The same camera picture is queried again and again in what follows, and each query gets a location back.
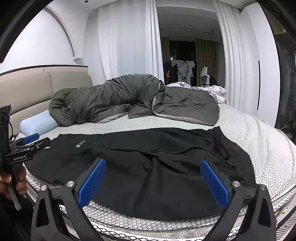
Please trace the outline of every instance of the white honeycomb mattress cover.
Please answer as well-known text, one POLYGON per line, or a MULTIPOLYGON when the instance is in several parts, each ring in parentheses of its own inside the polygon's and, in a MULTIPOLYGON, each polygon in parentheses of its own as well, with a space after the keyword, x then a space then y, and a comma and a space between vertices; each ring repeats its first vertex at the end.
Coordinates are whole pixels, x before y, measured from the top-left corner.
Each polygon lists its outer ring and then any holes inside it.
MULTIPOLYGON (((271 198, 276 197, 291 187, 296 182, 296 146, 291 140, 282 131, 271 127, 256 117, 244 114, 226 104, 219 104, 219 107, 219 119, 214 126, 170 120, 157 116, 129 119, 126 115, 107 123, 84 123, 70 127, 57 127, 40 136, 40 138, 49 137, 50 139, 54 139, 59 134, 104 134, 166 127, 208 130, 215 126, 220 126, 223 134, 228 139, 237 143, 249 154, 254 167, 256 183, 266 185, 271 198)), ((37 183, 38 186, 48 184, 32 176, 30 173, 28 173, 27 178, 37 183)), ((215 215, 180 221, 146 220, 136 217, 126 217, 94 201, 88 207, 85 207, 84 211, 92 221, 108 227, 114 227, 117 230, 130 230, 131 233, 136 231, 136 234, 150 237, 155 236, 152 236, 151 231, 174 231, 172 232, 172 238, 176 236, 176 231, 182 232, 181 229, 184 228, 193 228, 193 232, 190 234, 186 232, 183 238, 190 238, 194 235, 194 237, 201 237, 209 231, 210 226, 219 217, 215 215)), ((239 226, 242 219, 243 216, 238 218, 234 227, 239 226)))

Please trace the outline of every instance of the wall molding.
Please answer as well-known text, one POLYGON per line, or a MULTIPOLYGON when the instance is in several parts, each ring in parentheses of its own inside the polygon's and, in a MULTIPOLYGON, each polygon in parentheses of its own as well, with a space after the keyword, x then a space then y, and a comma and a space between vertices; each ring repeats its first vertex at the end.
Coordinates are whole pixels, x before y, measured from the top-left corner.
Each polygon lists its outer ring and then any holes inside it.
POLYGON ((56 21, 57 23, 60 25, 60 27, 63 29, 68 41, 69 41, 69 44, 71 46, 71 49, 72 49, 72 53, 73 53, 73 59, 75 59, 75 51, 74 51, 74 48, 73 48, 73 40, 72 40, 72 37, 71 35, 69 34, 69 30, 67 29, 67 26, 66 24, 63 22, 62 18, 58 15, 58 13, 52 8, 50 7, 49 5, 47 5, 44 9, 43 9, 45 12, 47 12, 48 14, 50 14, 56 21))
POLYGON ((35 68, 45 68, 45 67, 88 67, 86 65, 74 65, 74 64, 48 64, 48 65, 35 65, 35 66, 28 66, 28 67, 22 67, 18 69, 12 69, 3 73, 0 73, 0 76, 9 74, 12 72, 20 71, 20 70, 25 70, 25 69, 35 69, 35 68))

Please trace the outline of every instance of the blue gripper pad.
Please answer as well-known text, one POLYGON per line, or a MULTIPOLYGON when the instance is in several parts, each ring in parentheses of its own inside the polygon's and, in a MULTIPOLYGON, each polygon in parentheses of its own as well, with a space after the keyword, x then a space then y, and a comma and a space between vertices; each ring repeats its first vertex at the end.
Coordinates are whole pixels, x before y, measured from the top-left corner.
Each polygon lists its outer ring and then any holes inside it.
POLYGON ((27 144, 29 144, 29 143, 31 143, 33 141, 37 141, 39 139, 39 137, 40 137, 39 134, 35 133, 35 134, 30 135, 28 137, 24 137, 22 142, 23 142, 24 145, 27 145, 27 144))
POLYGON ((200 172, 217 204, 226 209, 229 204, 228 191, 206 160, 202 161, 200 172))
POLYGON ((90 173, 82 187, 78 192, 77 204, 80 208, 89 205, 92 197, 94 196, 101 180, 106 172, 106 161, 101 159, 90 173))

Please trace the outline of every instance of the mattress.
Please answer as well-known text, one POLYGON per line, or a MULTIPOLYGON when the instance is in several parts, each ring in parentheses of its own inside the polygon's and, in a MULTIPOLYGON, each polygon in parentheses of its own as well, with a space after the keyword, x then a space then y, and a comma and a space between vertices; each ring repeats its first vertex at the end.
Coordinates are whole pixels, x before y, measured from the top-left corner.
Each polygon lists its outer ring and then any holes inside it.
MULTIPOLYGON (((226 104, 219 104, 219 107, 219 119, 214 127, 220 126, 228 139, 237 143, 250 155, 256 183, 268 187, 274 211, 277 212, 296 193, 296 189, 294 189, 296 183, 296 146, 282 131, 272 128, 267 123, 226 104)), ((205 130, 213 128, 213 126, 157 116, 129 119, 126 115, 107 123, 84 123, 70 127, 57 127, 40 138, 49 137, 53 139, 59 134, 104 134, 161 127, 205 130)), ((29 172, 27 180, 35 193, 43 184, 50 187, 59 186, 50 185, 29 172)), ((242 207, 230 237, 238 231, 246 209, 246 206, 242 207)), ((214 215, 191 220, 147 220, 138 217, 126 217, 95 201, 91 201, 89 206, 84 207, 84 211, 103 236, 105 235, 110 239, 117 237, 126 240, 142 240, 142 238, 144 240, 201 240, 219 218, 219 215, 214 215)))

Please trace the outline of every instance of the light blue pillow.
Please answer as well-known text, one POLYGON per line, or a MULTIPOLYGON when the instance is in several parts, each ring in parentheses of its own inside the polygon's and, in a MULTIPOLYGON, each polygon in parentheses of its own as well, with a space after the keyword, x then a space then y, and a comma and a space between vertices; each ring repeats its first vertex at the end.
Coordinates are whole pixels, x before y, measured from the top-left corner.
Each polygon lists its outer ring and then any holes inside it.
POLYGON ((58 126, 58 123, 50 116, 49 111, 46 110, 38 115, 22 120, 20 123, 20 130, 26 136, 35 133, 38 133, 41 136, 58 126))

